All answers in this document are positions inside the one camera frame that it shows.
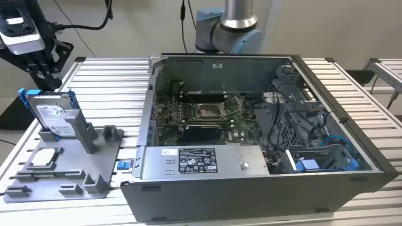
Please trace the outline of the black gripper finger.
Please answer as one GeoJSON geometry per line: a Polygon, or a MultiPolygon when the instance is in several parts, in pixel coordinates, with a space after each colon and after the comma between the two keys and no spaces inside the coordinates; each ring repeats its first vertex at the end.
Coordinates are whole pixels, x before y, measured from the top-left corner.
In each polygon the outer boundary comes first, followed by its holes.
{"type": "Polygon", "coordinates": [[[43,75],[43,68],[36,60],[36,54],[39,53],[39,56],[41,56],[40,51],[15,55],[7,48],[0,49],[0,57],[3,60],[5,60],[9,64],[12,64],[15,67],[20,68],[23,71],[25,71],[37,88],[43,91],[48,90],[48,84],[44,79],[43,75]]]}
{"type": "Polygon", "coordinates": [[[47,57],[47,65],[49,67],[47,83],[51,90],[55,90],[61,85],[60,72],[64,68],[72,50],[73,45],[71,43],[59,40],[53,41],[53,46],[47,57]]]}

